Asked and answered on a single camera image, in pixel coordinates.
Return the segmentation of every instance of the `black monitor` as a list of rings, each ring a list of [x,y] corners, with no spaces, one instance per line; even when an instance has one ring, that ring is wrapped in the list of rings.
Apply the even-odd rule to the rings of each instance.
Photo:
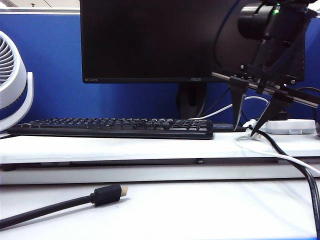
[[[80,0],[84,83],[180,83],[180,118],[204,108],[212,72],[237,72],[259,42],[238,16],[256,0]]]

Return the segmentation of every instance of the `white fan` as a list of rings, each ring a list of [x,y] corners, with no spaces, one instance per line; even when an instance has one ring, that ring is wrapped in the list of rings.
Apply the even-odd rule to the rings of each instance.
[[[14,103],[26,86],[26,97],[20,108],[0,119],[0,132],[18,123],[27,114],[34,99],[33,73],[27,73],[16,45],[0,31],[0,110]]]

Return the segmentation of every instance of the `white desk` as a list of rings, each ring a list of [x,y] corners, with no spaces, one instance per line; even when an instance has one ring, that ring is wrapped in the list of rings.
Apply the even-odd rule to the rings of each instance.
[[[13,171],[0,171],[0,180],[2,184],[60,184],[302,177],[285,160],[274,163],[266,156],[236,146],[235,138],[245,134],[216,133],[213,140],[39,136],[6,138],[0,140],[1,164],[55,163],[60,166],[19,167]],[[316,135],[272,137],[290,156],[299,157],[320,168],[320,138]],[[265,140],[242,143],[251,148],[274,152]],[[88,161],[118,165],[68,165]],[[140,165],[130,165],[132,161]],[[151,165],[153,161],[163,164]]]
[[[85,204],[0,231],[2,240],[293,239],[316,236],[305,180],[135,183],[102,207]],[[1,218],[86,196],[96,184],[1,187]]]
[[[18,168],[1,171],[2,184],[130,182],[120,202],[90,204],[21,223],[0,232],[6,240],[30,239],[292,239],[316,236],[305,180],[210,181],[212,179],[301,177],[285,162],[261,160],[237,147],[244,133],[216,134],[214,140],[14,137],[1,139],[0,160],[11,163],[199,159],[204,164]],[[273,136],[288,154],[319,166],[315,135]],[[245,145],[273,151],[265,142]],[[85,196],[102,184],[1,186],[1,218]]]

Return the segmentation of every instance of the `power strip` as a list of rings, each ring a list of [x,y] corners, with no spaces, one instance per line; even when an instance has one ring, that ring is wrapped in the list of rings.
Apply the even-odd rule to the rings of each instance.
[[[268,134],[316,134],[316,122],[311,119],[270,120],[259,129]]]

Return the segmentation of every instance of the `blue partition wall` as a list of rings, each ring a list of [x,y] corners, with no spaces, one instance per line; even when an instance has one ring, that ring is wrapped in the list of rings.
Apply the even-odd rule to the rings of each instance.
[[[320,19],[314,19],[306,38],[306,80],[299,86],[320,87],[319,29]],[[82,83],[79,15],[0,14],[0,31],[15,42],[27,70],[34,74],[34,102],[24,121],[49,117],[178,117],[176,83]],[[210,83],[207,107],[226,89],[226,83]],[[230,102],[226,95],[215,110]],[[256,118],[265,106],[260,100],[248,100],[244,112]],[[293,104],[289,111],[295,118],[312,118],[312,111],[301,104]],[[231,123],[232,110],[211,119]]]

